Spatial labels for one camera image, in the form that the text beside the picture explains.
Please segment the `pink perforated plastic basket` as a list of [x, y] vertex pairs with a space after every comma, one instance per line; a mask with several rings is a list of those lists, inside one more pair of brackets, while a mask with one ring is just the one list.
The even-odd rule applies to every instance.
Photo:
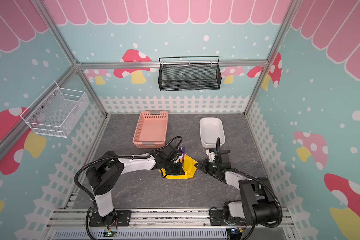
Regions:
[[143, 111], [140, 113], [133, 144], [140, 149], [157, 149], [166, 144], [169, 113]]

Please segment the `white plastic tub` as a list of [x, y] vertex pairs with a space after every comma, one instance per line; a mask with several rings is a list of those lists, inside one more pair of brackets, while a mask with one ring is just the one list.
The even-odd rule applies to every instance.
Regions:
[[220, 147], [225, 143], [225, 133], [223, 122], [219, 118], [202, 118], [200, 119], [200, 138], [202, 146], [206, 149], [216, 147], [217, 138], [220, 139]]

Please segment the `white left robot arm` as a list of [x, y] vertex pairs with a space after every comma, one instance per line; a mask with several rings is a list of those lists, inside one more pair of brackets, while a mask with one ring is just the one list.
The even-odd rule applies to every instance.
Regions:
[[110, 226], [119, 220], [111, 190], [121, 175], [141, 170], [159, 170], [162, 178], [185, 174], [182, 163], [185, 154], [180, 148], [182, 141], [181, 136], [176, 136], [163, 147], [146, 151], [142, 155], [117, 155], [108, 151], [100, 159], [84, 165], [76, 172], [75, 185], [87, 193], [93, 203], [85, 218], [86, 232], [91, 240], [95, 238], [89, 229], [90, 216], [98, 216], [110, 233]]

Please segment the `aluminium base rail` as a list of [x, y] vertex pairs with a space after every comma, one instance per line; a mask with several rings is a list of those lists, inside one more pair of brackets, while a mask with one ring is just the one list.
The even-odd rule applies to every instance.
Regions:
[[[56, 210], [42, 234], [43, 240], [87, 240], [85, 209]], [[133, 209], [126, 227], [90, 227], [96, 240], [226, 240], [238, 227], [211, 224], [208, 208]]]

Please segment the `yellow paper napkin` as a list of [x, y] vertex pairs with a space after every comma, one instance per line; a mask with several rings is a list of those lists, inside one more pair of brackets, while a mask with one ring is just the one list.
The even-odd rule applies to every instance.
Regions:
[[185, 155], [181, 163], [182, 163], [182, 170], [185, 172], [183, 175], [176, 175], [176, 176], [168, 175], [166, 173], [166, 170], [164, 169], [159, 169], [159, 171], [163, 174], [163, 176], [166, 179], [170, 179], [170, 180], [181, 180], [181, 179], [192, 178], [197, 170], [195, 164], [197, 164], [198, 162], [192, 159], [191, 157], [189, 157], [188, 155]]

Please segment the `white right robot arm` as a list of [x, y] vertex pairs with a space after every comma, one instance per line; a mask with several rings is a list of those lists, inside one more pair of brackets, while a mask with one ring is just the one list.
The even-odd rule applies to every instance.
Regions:
[[280, 201], [266, 177], [253, 177], [232, 168], [230, 151], [220, 149], [220, 139], [216, 147], [207, 151], [208, 158], [196, 167], [218, 181], [239, 190], [240, 200], [228, 201], [223, 207], [209, 209], [211, 225], [227, 225], [228, 240], [247, 240], [256, 226], [276, 228], [283, 220]]

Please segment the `black mesh wall basket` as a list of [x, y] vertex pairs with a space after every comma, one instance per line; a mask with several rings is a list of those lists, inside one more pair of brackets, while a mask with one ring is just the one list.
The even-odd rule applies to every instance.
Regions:
[[219, 56], [159, 58], [160, 91], [219, 90], [222, 82]]

